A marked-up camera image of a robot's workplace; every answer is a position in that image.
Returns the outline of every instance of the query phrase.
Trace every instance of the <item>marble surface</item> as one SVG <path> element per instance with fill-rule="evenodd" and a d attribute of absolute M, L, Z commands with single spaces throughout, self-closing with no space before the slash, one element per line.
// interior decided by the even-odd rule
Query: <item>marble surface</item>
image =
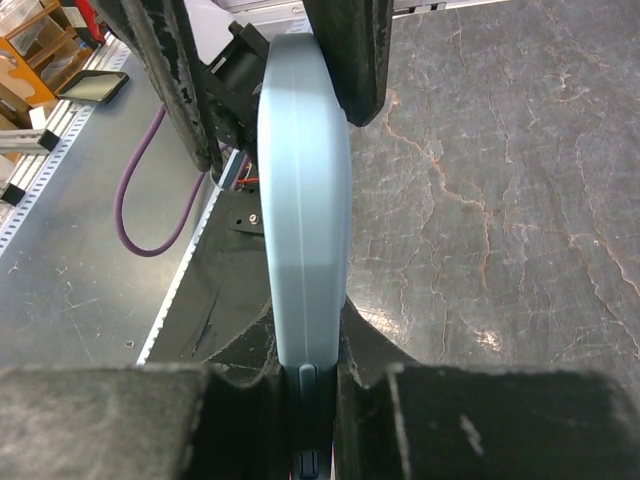
<path fill-rule="evenodd" d="M 591 367 L 640 402 L 640 4 L 394 24 L 352 135 L 349 294 L 429 364 Z"/>

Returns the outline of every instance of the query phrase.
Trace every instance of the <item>black plastic part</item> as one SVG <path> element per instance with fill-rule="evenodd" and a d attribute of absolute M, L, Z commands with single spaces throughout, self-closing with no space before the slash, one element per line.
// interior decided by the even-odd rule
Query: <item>black plastic part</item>
<path fill-rule="evenodd" d="M 46 148 L 49 152 L 53 152 L 53 149 L 58 146 L 58 142 L 60 141 L 60 137 L 58 137 L 51 130 L 44 129 L 42 135 L 38 139 L 38 145 L 43 148 Z"/>
<path fill-rule="evenodd" d="M 367 125 L 384 105 L 393 0 L 303 0 L 349 122 Z"/>
<path fill-rule="evenodd" d="M 262 316 L 269 302 L 264 237 L 227 227 L 244 196 L 259 192 L 218 195 L 148 361 L 204 361 Z"/>
<path fill-rule="evenodd" d="M 223 142 L 257 159 L 258 101 L 269 42 L 249 24 L 232 23 L 233 40 L 206 66 L 204 82 Z"/>
<path fill-rule="evenodd" d="M 2 194 L 0 194 L 0 200 L 2 200 L 5 203 L 8 203 L 9 205 L 17 207 L 18 204 L 24 198 L 26 193 L 27 192 L 25 192 L 20 187 L 16 187 L 12 183 L 7 183 L 5 187 L 2 189 Z"/>
<path fill-rule="evenodd" d="M 118 83 L 116 83 L 109 90 L 105 90 L 102 94 L 102 97 L 99 99 L 89 99 L 82 98 L 73 95 L 68 95 L 69 90 L 75 87 L 78 83 L 80 83 L 83 79 L 89 77 L 100 77 L 102 75 L 115 75 L 119 77 Z M 108 72 L 105 70 L 80 70 L 77 72 L 57 93 L 58 98 L 72 101 L 79 101 L 83 103 L 109 103 L 111 100 L 115 98 L 118 92 L 125 86 L 125 84 L 129 81 L 129 75 L 124 72 Z"/>
<path fill-rule="evenodd" d="M 387 365 L 408 357 L 350 303 L 342 318 L 338 480 L 640 478 L 640 419 L 608 378 Z M 1 478 L 289 478 L 268 310 L 207 366 L 4 370 L 0 400 Z"/>
<path fill-rule="evenodd" d="M 318 478 L 318 455 L 316 452 L 305 452 L 299 459 L 299 477 L 302 480 Z"/>
<path fill-rule="evenodd" d="M 304 456 L 315 458 L 314 470 L 320 478 L 329 478 L 336 413 L 336 370 L 318 372 L 315 385 L 304 398 L 300 396 L 300 380 L 297 368 L 285 368 L 284 384 L 288 392 L 285 411 L 293 478 L 309 478 L 301 469 Z"/>

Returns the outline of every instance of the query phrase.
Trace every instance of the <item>black tray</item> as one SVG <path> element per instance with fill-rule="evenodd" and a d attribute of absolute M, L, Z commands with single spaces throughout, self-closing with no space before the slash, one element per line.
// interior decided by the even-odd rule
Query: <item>black tray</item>
<path fill-rule="evenodd" d="M 120 79 L 117 83 L 115 83 L 111 89 L 105 90 L 103 95 L 99 99 L 90 99 L 90 98 L 82 98 L 73 95 L 69 95 L 68 92 L 78 85 L 81 80 L 88 77 L 99 77 L 105 74 L 116 75 Z M 129 81 L 129 75 L 124 72 L 109 72 L 106 70 L 81 70 L 76 73 L 57 93 L 58 98 L 64 100 L 72 100 L 76 102 L 83 103 L 108 103 L 110 102 L 120 91 L 120 89 L 124 86 L 125 83 Z"/>

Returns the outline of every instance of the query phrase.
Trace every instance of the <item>purple cable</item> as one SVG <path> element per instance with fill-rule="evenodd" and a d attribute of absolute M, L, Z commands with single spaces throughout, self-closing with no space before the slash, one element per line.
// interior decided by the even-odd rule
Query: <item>purple cable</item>
<path fill-rule="evenodd" d="M 161 106 L 158 109 L 158 112 L 156 113 L 155 117 L 153 117 L 153 121 L 151 122 L 151 125 L 149 125 L 149 128 L 147 129 L 146 133 L 142 137 L 140 144 L 136 147 L 135 151 L 133 152 L 133 155 L 131 156 L 131 159 L 127 163 L 127 166 L 125 167 L 124 172 L 122 173 L 122 177 L 120 178 L 120 183 L 118 184 L 118 189 L 116 191 L 116 196 L 113 202 L 113 211 L 116 217 L 116 231 L 118 232 L 118 238 L 120 239 L 120 241 L 122 242 L 122 244 L 125 246 L 127 250 L 129 250 L 131 253 L 134 253 L 135 255 L 138 255 L 140 257 L 156 257 L 166 252 L 176 242 L 176 240 L 180 236 L 180 233 L 182 232 L 182 229 L 187 223 L 187 219 L 189 218 L 189 213 L 191 212 L 191 207 L 193 207 L 193 203 L 195 202 L 196 196 L 198 195 L 198 190 L 200 189 L 200 185 L 202 185 L 202 181 L 206 176 L 206 173 L 201 173 L 198 176 L 198 180 L 196 181 L 195 185 L 193 186 L 193 189 L 191 190 L 191 195 L 189 196 L 187 205 L 184 211 L 182 212 L 182 218 L 180 219 L 178 226 L 176 227 L 176 229 L 173 231 L 173 233 L 167 239 L 166 242 L 164 242 L 158 248 L 154 248 L 152 250 L 145 250 L 137 246 L 135 243 L 133 243 L 133 241 L 131 240 L 131 238 L 129 238 L 129 235 L 127 235 L 127 232 L 124 228 L 124 218 L 122 216 L 122 210 L 124 206 L 124 196 L 127 193 L 127 187 L 129 186 L 129 182 L 131 181 L 133 172 L 135 172 L 136 167 L 138 166 L 138 163 L 140 163 L 140 159 L 144 155 L 145 150 L 147 149 L 154 135 L 158 131 L 158 128 L 162 123 L 162 119 L 164 118 L 165 113 L 166 113 L 166 110 L 164 109 L 164 107 Z M 227 148 L 226 145 L 221 146 L 221 150 L 223 151 L 226 150 L 226 148 Z"/>

